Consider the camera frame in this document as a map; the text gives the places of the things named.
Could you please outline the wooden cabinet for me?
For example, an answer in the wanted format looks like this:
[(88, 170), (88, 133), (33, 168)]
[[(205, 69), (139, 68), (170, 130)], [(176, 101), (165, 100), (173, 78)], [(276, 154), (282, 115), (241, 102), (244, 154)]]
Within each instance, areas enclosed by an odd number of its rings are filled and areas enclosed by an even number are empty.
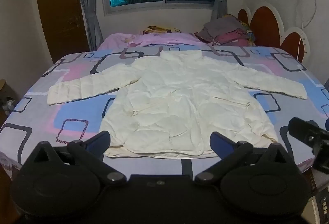
[(16, 92), (7, 84), (5, 79), (0, 80), (1, 95), (1, 125), (5, 123), (18, 102)]

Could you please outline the patterned bed sheet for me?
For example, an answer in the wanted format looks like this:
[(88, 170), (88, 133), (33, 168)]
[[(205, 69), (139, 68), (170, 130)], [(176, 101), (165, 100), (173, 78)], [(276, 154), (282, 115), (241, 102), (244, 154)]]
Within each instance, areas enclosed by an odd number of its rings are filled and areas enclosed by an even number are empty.
[[(185, 51), (189, 45), (153, 45), (118, 50), (100, 50), (64, 56), (29, 89), (6, 122), (1, 126), (1, 165), (8, 175), (19, 169), (41, 141), (65, 146), (72, 140), (86, 140), (96, 135), (101, 121), (113, 103), (115, 93), (67, 104), (48, 105), (47, 92), (54, 84), (100, 72), (117, 63), (131, 64), (143, 56), (157, 56), (161, 51)], [(298, 117), (322, 129), (328, 128), (328, 91), (294, 57), (271, 47), (202, 46), (205, 56), (238, 63), (258, 71), (300, 82), (307, 100), (276, 93), (252, 90), (272, 121), (278, 139), (294, 157), (301, 171), (313, 163), (310, 147), (291, 137), (287, 130), (291, 118)]]

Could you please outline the stack of folded clothes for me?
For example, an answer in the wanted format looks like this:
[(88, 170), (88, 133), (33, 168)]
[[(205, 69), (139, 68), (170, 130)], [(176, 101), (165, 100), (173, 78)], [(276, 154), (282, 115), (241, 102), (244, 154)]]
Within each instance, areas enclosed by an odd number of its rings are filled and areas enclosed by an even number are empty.
[(246, 23), (233, 15), (225, 15), (204, 24), (203, 29), (195, 33), (202, 42), (213, 46), (254, 46), (255, 37)]

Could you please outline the pink blanket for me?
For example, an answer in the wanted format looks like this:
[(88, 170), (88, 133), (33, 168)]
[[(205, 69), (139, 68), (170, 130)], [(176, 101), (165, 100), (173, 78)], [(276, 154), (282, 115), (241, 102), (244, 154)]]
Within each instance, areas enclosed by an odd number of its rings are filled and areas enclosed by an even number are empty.
[(201, 42), (192, 34), (186, 33), (151, 33), (144, 35), (121, 34), (116, 33), (109, 35), (98, 47), (100, 50), (121, 50), (129, 47), (145, 47), (149, 45), (193, 45), (204, 46), (206, 43)]

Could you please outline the yellow patterned pillow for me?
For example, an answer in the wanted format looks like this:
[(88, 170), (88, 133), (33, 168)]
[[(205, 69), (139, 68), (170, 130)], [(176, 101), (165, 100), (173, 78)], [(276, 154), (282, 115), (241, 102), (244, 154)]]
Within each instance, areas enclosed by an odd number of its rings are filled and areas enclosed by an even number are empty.
[(142, 31), (142, 34), (171, 34), (171, 33), (181, 33), (182, 31), (174, 27), (162, 27), (156, 25), (150, 25), (145, 30)]

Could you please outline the brown wooden door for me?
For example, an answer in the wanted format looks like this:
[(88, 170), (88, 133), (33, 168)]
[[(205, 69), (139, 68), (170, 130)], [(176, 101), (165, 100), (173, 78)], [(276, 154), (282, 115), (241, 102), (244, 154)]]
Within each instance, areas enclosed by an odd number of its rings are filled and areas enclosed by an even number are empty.
[(52, 61), (89, 51), (80, 0), (37, 0)]

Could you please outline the red white headboard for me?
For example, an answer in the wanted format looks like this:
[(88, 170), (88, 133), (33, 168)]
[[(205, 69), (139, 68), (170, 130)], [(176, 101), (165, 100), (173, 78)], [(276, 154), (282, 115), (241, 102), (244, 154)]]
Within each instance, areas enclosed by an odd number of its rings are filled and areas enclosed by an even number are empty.
[(243, 5), (237, 18), (249, 26), (256, 46), (282, 49), (300, 63), (308, 60), (311, 47), (304, 30), (299, 27), (285, 29), (278, 10), (270, 3), (260, 3), (254, 12)]

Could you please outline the white puffer jacket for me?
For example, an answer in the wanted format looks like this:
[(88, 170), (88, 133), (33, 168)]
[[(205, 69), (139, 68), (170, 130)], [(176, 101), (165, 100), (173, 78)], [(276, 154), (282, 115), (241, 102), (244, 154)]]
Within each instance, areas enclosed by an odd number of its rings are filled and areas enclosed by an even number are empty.
[(278, 137), (250, 89), (307, 99), (302, 84), (204, 56), (162, 51), (49, 88), (49, 105), (116, 90), (100, 124), (110, 134), (108, 157), (213, 157), (210, 135), (266, 148)]

